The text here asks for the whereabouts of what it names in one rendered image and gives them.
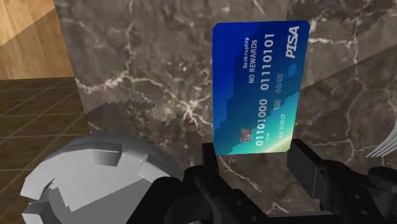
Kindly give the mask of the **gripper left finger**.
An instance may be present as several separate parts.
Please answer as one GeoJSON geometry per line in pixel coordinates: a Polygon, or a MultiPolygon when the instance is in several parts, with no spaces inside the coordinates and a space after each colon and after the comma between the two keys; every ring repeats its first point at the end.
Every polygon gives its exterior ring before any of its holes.
{"type": "Polygon", "coordinates": [[[219,175],[211,143],[202,145],[202,164],[182,180],[156,179],[126,224],[266,224],[268,216],[242,190],[219,175]]]}

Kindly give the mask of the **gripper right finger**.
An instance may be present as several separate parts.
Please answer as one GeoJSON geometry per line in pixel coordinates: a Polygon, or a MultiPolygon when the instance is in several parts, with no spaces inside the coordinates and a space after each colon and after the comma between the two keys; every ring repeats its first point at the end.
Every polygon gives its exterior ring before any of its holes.
{"type": "Polygon", "coordinates": [[[340,218],[338,224],[397,224],[397,170],[377,166],[360,174],[322,159],[300,139],[291,142],[287,166],[322,211],[340,218]]]}

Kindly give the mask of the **silver fork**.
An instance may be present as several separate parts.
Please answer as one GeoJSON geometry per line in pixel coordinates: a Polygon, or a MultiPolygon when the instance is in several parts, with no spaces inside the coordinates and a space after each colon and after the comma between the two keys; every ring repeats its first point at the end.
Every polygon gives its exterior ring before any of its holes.
{"type": "Polygon", "coordinates": [[[366,157],[383,157],[397,150],[397,119],[390,134],[366,157]]]}

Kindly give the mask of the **grey round faceted object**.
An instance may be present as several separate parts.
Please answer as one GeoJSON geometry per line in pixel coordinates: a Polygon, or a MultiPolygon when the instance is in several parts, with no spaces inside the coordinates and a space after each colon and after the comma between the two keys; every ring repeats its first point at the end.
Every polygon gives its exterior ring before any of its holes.
{"type": "Polygon", "coordinates": [[[25,224],[126,224],[154,180],[183,178],[166,152],[132,136],[79,136],[25,178],[25,224]]]}

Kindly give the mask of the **blue bank card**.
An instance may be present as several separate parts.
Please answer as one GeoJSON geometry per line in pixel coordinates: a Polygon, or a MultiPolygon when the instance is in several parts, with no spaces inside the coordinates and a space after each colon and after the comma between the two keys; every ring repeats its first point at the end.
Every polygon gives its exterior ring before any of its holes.
{"type": "Polygon", "coordinates": [[[289,150],[310,24],[218,23],[212,28],[212,141],[217,155],[289,150]]]}

